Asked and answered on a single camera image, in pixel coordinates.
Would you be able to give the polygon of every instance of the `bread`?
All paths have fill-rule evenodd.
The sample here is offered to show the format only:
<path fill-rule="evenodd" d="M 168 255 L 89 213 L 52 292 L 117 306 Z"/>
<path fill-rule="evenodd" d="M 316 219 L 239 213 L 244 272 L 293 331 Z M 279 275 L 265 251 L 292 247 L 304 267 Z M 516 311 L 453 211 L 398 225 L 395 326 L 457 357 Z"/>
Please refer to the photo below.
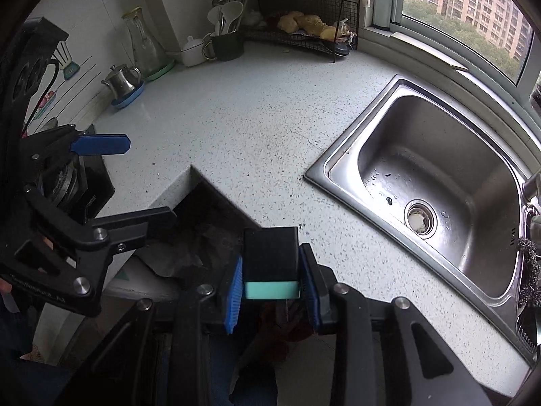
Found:
<path fill-rule="evenodd" d="M 298 10 L 292 10 L 287 15 L 290 16 L 290 17 L 293 17 L 293 18 L 297 18 L 297 17 L 303 17 L 304 13 L 299 12 Z"/>
<path fill-rule="evenodd" d="M 336 33 L 336 27 L 325 26 L 323 30 L 321 31 L 321 33 L 319 34 L 319 37 L 327 41 L 334 41 L 335 33 Z"/>
<path fill-rule="evenodd" d="M 304 15 L 296 17 L 297 24 L 304 29 L 307 34 L 318 37 L 324 29 L 325 24 L 317 15 Z"/>
<path fill-rule="evenodd" d="M 291 15 L 284 15 L 280 17 L 278 21 L 278 29 L 283 30 L 286 33 L 293 33 L 299 30 L 299 25 Z"/>

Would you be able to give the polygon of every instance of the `kitchen countertop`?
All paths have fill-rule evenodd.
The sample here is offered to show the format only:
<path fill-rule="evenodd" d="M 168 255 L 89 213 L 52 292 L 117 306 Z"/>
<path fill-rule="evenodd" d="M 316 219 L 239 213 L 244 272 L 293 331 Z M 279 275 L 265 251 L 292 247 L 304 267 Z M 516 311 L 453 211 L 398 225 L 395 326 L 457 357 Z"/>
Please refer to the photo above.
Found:
<path fill-rule="evenodd" d="M 298 226 L 339 281 L 370 298 L 412 300 L 478 381 L 514 394 L 528 367 L 506 339 L 396 242 L 302 178 L 397 73 L 405 71 L 360 52 L 332 64 L 256 43 L 231 62 L 177 66 L 95 123 L 132 141 L 125 155 L 105 157 L 116 192 L 102 215 L 186 195 L 195 169 L 259 225 Z M 107 281 L 126 258 L 115 257 Z"/>

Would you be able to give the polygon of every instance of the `mug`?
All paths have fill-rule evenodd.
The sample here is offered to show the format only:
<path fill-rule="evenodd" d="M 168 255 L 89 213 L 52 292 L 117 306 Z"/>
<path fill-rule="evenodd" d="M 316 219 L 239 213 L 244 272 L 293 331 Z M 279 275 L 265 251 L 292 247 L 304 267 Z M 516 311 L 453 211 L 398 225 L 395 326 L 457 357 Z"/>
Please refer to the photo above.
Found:
<path fill-rule="evenodd" d="M 214 58 L 205 53 L 205 50 L 207 50 L 210 44 L 212 44 L 212 48 L 214 49 Z M 239 58 L 244 53 L 244 43 L 242 42 L 239 31 L 225 35 L 211 33 L 210 41 L 203 46 L 201 53 L 209 61 L 216 59 L 219 61 L 231 61 L 232 59 Z"/>

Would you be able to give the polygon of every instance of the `drain strainer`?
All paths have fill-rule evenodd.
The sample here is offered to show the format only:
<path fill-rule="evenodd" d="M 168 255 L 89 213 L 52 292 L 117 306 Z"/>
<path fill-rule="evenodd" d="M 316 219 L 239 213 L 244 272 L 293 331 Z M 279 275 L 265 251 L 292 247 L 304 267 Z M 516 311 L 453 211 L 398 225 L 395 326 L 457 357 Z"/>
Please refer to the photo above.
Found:
<path fill-rule="evenodd" d="M 412 200 L 404 209 L 406 226 L 424 240 L 436 233 L 438 219 L 430 204 L 424 200 Z"/>

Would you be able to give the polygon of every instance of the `metal screw head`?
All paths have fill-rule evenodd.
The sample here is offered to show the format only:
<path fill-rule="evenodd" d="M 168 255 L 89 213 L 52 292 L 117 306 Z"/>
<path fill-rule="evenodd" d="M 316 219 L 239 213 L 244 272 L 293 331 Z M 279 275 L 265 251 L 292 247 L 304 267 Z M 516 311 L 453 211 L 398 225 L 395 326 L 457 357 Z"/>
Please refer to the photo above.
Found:
<path fill-rule="evenodd" d="M 77 294 L 87 294 L 90 291 L 90 282 L 84 276 L 79 276 L 73 281 L 73 288 Z"/>
<path fill-rule="evenodd" d="M 335 293 L 338 293 L 338 294 L 347 294 L 350 292 L 350 288 L 346 284 L 343 284 L 343 283 L 335 284 L 333 286 L 333 290 Z"/>
<path fill-rule="evenodd" d="M 152 299 L 139 299 L 136 305 L 139 311 L 148 311 L 150 310 L 150 307 L 152 307 Z"/>
<path fill-rule="evenodd" d="M 107 231 L 103 227 L 96 227 L 94 229 L 94 238 L 98 241 L 103 241 L 107 238 Z"/>
<path fill-rule="evenodd" d="M 396 305 L 398 308 L 402 310 L 407 310 L 411 306 L 411 302 L 409 302 L 408 298 L 404 298 L 403 296 L 400 296 L 394 300 L 394 305 Z"/>
<path fill-rule="evenodd" d="M 201 284 L 197 288 L 197 292 L 202 296 L 208 296 L 214 291 L 214 287 L 210 284 Z"/>

